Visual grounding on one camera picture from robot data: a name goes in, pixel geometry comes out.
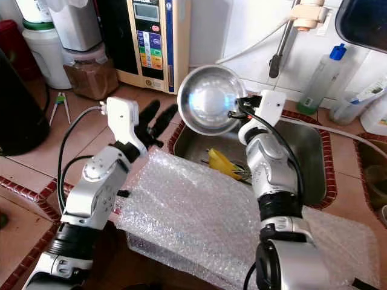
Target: white hose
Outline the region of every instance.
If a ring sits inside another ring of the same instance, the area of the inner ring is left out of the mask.
[[[315,128],[315,129],[326,130],[326,131],[329,131],[329,132],[332,132],[332,133],[335,133],[335,134],[339,134],[339,135],[343,135],[343,136],[348,137],[348,138],[352,138],[352,139],[354,139],[356,141],[359,141],[359,142],[361,142],[363,144],[368,145],[369,147],[374,149],[376,152],[381,154],[387,160],[387,153],[384,152],[381,148],[377,147],[372,142],[369,142],[368,140],[365,140],[364,138],[361,138],[359,136],[353,135],[351,133],[347,133],[347,132],[344,132],[344,131],[341,131],[341,130],[337,130],[337,129],[333,129],[333,128],[329,128],[329,127],[325,127],[325,126],[310,124],[310,123],[298,121],[298,120],[295,120],[295,119],[292,119],[292,118],[287,118],[287,117],[281,117],[280,120],[284,121],[284,122],[288,122],[288,123],[293,123],[293,124],[303,125],[303,126],[307,126],[307,127],[312,127],[312,128]]]
[[[264,37],[260,38],[260,40],[257,40],[254,44],[249,45],[248,47],[246,47],[245,49],[243,49],[242,51],[240,51],[238,53],[232,54],[231,56],[227,56],[227,57],[224,57],[222,59],[218,59],[215,62],[215,64],[220,65],[221,63],[228,62],[229,60],[232,60],[232,59],[234,59],[234,58],[236,58],[238,56],[241,56],[242,54],[245,54],[246,52],[248,52],[249,50],[251,50],[252,48],[257,46],[258,44],[260,44],[261,42],[265,41],[271,35],[275,34],[288,21],[289,21],[289,17],[284,18],[282,21],[280,21],[280,23],[277,24],[277,26],[275,26],[274,29],[270,30],[270,32],[267,33]],[[190,68],[198,68],[199,66],[208,65],[208,64],[209,63],[202,63],[202,64],[199,64],[199,65],[189,65],[189,67]]]

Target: metal bowl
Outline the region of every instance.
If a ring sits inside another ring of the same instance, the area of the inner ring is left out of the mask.
[[[179,113],[195,132],[215,136],[232,130],[238,120],[227,116],[237,111],[236,99],[246,89],[238,76],[219,65],[206,65],[191,71],[180,85]]]

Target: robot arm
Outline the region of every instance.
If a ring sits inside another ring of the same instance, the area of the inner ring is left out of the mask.
[[[284,102],[284,94],[262,91],[255,114],[274,126]],[[286,149],[269,128],[254,119],[240,129],[239,140],[247,145],[247,164],[261,212],[261,243],[256,252],[258,289],[325,289],[328,272],[309,224],[302,218],[298,176]]]
[[[83,167],[82,177],[67,197],[61,225],[47,251],[23,289],[80,289],[93,265],[94,242],[105,227],[115,203],[115,197],[125,183],[131,164],[147,154],[177,112],[172,105],[156,120],[153,128],[148,123],[160,107],[154,101],[140,115],[134,101],[116,97],[102,103],[102,114],[116,143],[102,149]]]

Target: metal pipe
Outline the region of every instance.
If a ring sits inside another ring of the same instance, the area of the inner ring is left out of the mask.
[[[301,0],[293,0],[291,8],[295,5],[298,5]],[[279,74],[279,66],[281,65],[282,54],[285,50],[286,43],[288,41],[291,29],[293,28],[293,20],[289,20],[286,23],[284,33],[282,34],[281,40],[279,41],[277,53],[273,56],[271,61],[269,62],[270,71],[269,77],[275,79]]]

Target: stainless steel sink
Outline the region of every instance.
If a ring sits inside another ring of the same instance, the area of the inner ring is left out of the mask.
[[[325,169],[320,133],[310,127],[278,122],[275,127],[289,143],[304,175],[306,205],[318,205],[325,197]],[[174,154],[195,163],[205,165],[207,149],[215,148],[231,162],[248,168],[245,146],[238,140],[238,129],[221,136],[209,137],[195,133],[187,126],[175,143]]]

